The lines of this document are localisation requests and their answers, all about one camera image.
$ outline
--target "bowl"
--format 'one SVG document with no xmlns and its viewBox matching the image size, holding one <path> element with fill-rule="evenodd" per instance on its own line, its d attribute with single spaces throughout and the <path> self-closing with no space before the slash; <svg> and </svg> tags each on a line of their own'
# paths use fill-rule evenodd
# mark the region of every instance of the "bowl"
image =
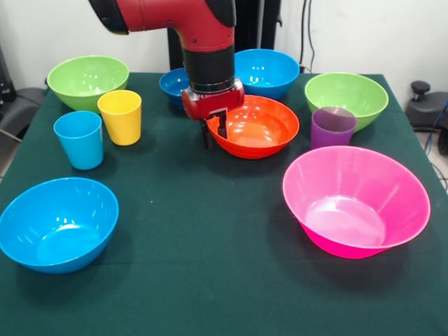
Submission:
<svg viewBox="0 0 448 336">
<path fill-rule="evenodd" d="M 323 107 L 340 107 L 356 117 L 355 132 L 368 126 L 389 103 L 385 89 L 374 80 L 355 73 L 323 73 L 305 85 L 311 112 Z"/>
<path fill-rule="evenodd" d="M 105 185 L 59 178 L 24 191 L 6 207 L 0 248 L 38 272 L 75 272 L 104 250 L 117 219 L 117 198 Z"/>
<path fill-rule="evenodd" d="M 248 95 L 280 99 L 299 73 L 299 64 L 283 52 L 249 49 L 235 54 L 235 76 L 241 80 Z"/>
<path fill-rule="evenodd" d="M 50 89 L 73 110 L 99 113 L 98 98 L 126 88 L 127 65 L 108 56 L 82 56 L 57 65 L 48 74 Z"/>
<path fill-rule="evenodd" d="M 218 134 L 219 118 L 208 119 L 207 125 L 219 146 L 244 159 L 273 155 L 299 132 L 299 119 L 287 106 L 251 95 L 242 107 L 227 112 L 227 139 Z"/>
<path fill-rule="evenodd" d="M 283 177 L 283 196 L 317 246 L 351 259 L 411 241 L 431 214 L 428 194 L 410 170 L 353 146 L 323 147 L 297 158 Z"/>
<path fill-rule="evenodd" d="M 188 89 L 190 80 L 184 68 L 171 70 L 159 80 L 160 89 L 168 96 L 169 101 L 178 109 L 183 110 L 182 90 Z"/>
</svg>

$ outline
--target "dark green table surface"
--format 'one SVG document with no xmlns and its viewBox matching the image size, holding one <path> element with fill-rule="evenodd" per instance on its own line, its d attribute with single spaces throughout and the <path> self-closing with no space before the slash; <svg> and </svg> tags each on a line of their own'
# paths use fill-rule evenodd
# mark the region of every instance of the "dark green table surface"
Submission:
<svg viewBox="0 0 448 336">
<path fill-rule="evenodd" d="M 159 77 L 131 75 L 143 136 L 118 147 L 105 132 L 104 163 L 89 172 L 66 159 L 53 123 L 68 108 L 48 94 L 0 185 L 0 211 L 36 183 L 84 176 L 116 193 L 120 219 L 105 252 L 75 274 L 35 273 L 1 254 L 1 336 L 447 335 L 448 198 L 383 76 L 371 77 L 389 106 L 353 144 L 408 166 L 432 216 L 414 241 L 365 260 L 319 250 L 284 204 L 283 172 L 309 149 L 310 75 L 284 99 L 299 135 L 258 161 L 204 150 Z"/>
</svg>

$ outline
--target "pink bowl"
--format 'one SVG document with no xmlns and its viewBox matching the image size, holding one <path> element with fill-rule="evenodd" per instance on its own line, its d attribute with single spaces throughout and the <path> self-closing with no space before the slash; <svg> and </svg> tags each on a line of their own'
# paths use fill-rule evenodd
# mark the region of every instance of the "pink bowl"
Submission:
<svg viewBox="0 0 448 336">
<path fill-rule="evenodd" d="M 431 204 L 413 173 L 353 146 L 311 150 L 283 178 L 283 196 L 308 237 L 343 258 L 366 258 L 409 242 L 426 227 Z"/>
</svg>

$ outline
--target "cup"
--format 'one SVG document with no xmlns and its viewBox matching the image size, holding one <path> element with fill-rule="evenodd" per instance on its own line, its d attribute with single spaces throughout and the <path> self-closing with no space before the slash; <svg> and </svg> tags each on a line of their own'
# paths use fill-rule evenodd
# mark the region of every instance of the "cup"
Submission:
<svg viewBox="0 0 448 336">
<path fill-rule="evenodd" d="M 135 144 L 141 136 L 141 98 L 129 90 L 111 91 L 98 99 L 107 132 L 120 146 Z"/>
<path fill-rule="evenodd" d="M 339 107 L 324 107 L 311 117 L 311 149 L 346 146 L 356 128 L 356 117 Z"/>
<path fill-rule="evenodd" d="M 89 170 L 103 162 L 102 120 L 97 113 L 70 112 L 56 120 L 53 130 L 73 167 Z"/>
</svg>

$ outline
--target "black knob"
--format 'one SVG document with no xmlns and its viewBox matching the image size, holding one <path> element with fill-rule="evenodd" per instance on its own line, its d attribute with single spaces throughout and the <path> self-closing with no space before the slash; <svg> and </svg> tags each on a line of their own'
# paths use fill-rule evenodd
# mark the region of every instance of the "black knob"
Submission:
<svg viewBox="0 0 448 336">
<path fill-rule="evenodd" d="M 416 80 L 411 84 L 412 91 L 416 95 L 424 95 L 431 89 L 431 86 L 427 84 L 427 82 L 423 82 L 422 80 Z"/>
</svg>

